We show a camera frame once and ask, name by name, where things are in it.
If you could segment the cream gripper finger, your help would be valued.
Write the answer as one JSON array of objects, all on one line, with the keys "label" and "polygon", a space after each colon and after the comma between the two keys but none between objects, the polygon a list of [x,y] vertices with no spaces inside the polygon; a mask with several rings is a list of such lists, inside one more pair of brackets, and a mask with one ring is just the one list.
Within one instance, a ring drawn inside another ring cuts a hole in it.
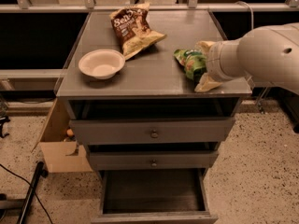
[{"label": "cream gripper finger", "polygon": [[208,55],[211,47],[215,44],[214,41],[198,41],[196,48],[200,50],[204,55]]},{"label": "cream gripper finger", "polygon": [[215,88],[218,88],[221,85],[221,82],[215,81],[208,73],[204,73],[199,83],[196,85],[195,92],[207,92]]}]

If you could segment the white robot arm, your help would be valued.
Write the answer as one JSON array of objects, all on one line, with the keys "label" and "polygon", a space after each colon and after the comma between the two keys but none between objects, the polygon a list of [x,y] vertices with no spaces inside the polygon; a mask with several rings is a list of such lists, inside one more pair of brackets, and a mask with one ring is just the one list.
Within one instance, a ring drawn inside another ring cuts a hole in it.
[{"label": "white robot arm", "polygon": [[200,41],[206,72],[196,85],[206,92],[225,81],[251,76],[299,93],[299,23],[253,29],[236,40]]}]

